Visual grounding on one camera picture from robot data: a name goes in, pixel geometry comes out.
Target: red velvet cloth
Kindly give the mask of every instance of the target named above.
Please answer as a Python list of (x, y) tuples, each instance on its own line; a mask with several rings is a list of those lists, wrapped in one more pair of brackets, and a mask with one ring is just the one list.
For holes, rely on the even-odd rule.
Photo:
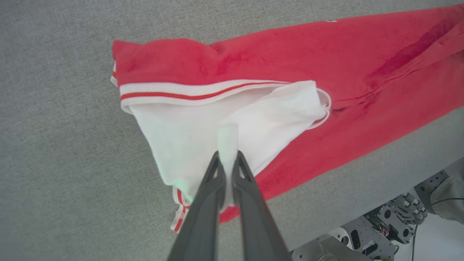
[[(256, 176), (265, 199), (464, 105), (464, 5), (316, 22), (221, 41), (115, 41), (118, 84), (315, 80), (331, 116)], [(221, 222), (236, 217), (229, 208)]]

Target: gray tablecloth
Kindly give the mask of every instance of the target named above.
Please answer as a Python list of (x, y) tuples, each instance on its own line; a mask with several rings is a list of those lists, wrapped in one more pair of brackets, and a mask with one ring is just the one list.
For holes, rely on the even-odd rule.
[[(176, 205), (109, 82), (114, 39), (204, 43), (459, 0), (3, 0), (0, 259), (164, 260)], [(290, 249), (464, 156), (464, 109), (269, 201)], [(240, 260), (239, 220), (220, 260)]]

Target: black cable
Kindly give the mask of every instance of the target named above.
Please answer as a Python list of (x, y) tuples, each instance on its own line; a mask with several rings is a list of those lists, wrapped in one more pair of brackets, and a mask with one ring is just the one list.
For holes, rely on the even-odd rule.
[[(439, 200), (439, 201), (433, 203), (432, 205), (430, 205), (430, 207), (428, 207), (427, 210), (428, 210), (429, 208), (431, 208), (432, 206), (434, 206), (434, 205), (440, 203), (440, 202), (448, 201), (448, 200), (464, 200), (464, 198), (461, 198), (461, 197), (452, 197), (452, 198), (447, 198), (447, 199)], [(412, 259), (411, 259), (411, 261), (414, 261), (414, 247), (416, 246), (417, 226), (418, 226), (418, 225), (416, 225), (416, 229), (414, 230), (414, 237), (413, 237), (413, 239), (412, 239)]]

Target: white floor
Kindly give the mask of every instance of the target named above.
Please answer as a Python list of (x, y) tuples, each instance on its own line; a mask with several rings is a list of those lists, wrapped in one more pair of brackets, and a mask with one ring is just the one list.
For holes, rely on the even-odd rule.
[[(418, 198), (414, 189), (408, 192)], [(395, 261), (410, 261), (412, 242), (396, 244)], [(429, 214), (417, 229), (414, 261), (464, 261), (464, 225)]]

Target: red fabric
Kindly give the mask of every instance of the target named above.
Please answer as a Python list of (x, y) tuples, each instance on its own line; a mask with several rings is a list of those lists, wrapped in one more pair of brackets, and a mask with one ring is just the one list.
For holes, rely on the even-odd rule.
[[(315, 80), (332, 97), (332, 115), (256, 177), (270, 199), (463, 106), (464, 5), (271, 29), (209, 46), (115, 41), (113, 58), (119, 85)], [(229, 208), (221, 222), (237, 214)]]

